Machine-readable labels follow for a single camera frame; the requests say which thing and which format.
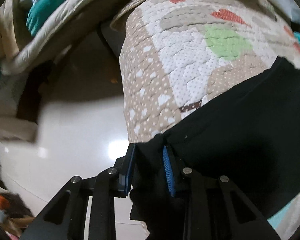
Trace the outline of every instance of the orange fabric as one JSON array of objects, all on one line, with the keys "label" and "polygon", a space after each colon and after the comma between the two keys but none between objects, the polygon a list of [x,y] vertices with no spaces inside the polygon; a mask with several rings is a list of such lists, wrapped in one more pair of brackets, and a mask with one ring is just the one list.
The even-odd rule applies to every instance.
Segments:
[{"label": "orange fabric", "polygon": [[0,209],[1,210],[7,210],[10,207],[9,201],[0,195]]}]

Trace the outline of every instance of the quilted blanket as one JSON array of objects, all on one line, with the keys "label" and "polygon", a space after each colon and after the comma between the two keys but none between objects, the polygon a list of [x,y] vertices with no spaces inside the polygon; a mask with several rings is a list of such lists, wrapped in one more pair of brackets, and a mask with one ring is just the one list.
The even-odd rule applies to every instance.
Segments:
[{"label": "quilted blanket", "polygon": [[300,68],[300,46],[267,0],[132,0],[115,21],[132,8],[119,59],[130,142],[164,132],[277,56]]}]

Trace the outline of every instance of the black metal bracket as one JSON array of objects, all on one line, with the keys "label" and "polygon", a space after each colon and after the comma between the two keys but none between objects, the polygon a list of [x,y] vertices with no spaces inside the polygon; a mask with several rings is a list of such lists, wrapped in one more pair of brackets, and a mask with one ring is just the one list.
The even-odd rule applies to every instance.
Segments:
[{"label": "black metal bracket", "polygon": [[[53,197],[20,240],[83,240],[92,196],[89,240],[116,240],[114,198],[131,189],[138,145],[97,177],[72,177]],[[267,220],[226,176],[202,176],[176,159],[168,147],[176,195],[186,198],[183,240],[280,240]]]}]

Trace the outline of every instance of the colorful blanket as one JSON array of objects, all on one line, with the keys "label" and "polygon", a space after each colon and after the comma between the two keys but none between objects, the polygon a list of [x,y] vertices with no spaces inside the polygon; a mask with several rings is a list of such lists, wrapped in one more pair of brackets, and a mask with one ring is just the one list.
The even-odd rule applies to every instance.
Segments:
[{"label": "colorful blanket", "polygon": [[[300,45],[267,0],[132,0],[112,26],[120,21],[130,142],[166,131],[277,56],[300,69]],[[300,225],[300,194],[269,221],[288,239]]]}]

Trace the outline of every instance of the blue textured grip pad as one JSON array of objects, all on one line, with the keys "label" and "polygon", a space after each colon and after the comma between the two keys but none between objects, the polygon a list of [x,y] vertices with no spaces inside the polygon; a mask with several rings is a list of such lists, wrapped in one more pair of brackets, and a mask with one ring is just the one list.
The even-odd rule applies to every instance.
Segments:
[{"label": "blue textured grip pad", "polygon": [[163,157],[164,169],[166,172],[168,189],[169,189],[171,196],[174,197],[174,195],[176,194],[176,189],[174,187],[174,177],[173,177],[173,172],[172,172],[170,159],[168,156],[168,151],[167,151],[166,146],[163,147],[162,157]]}]

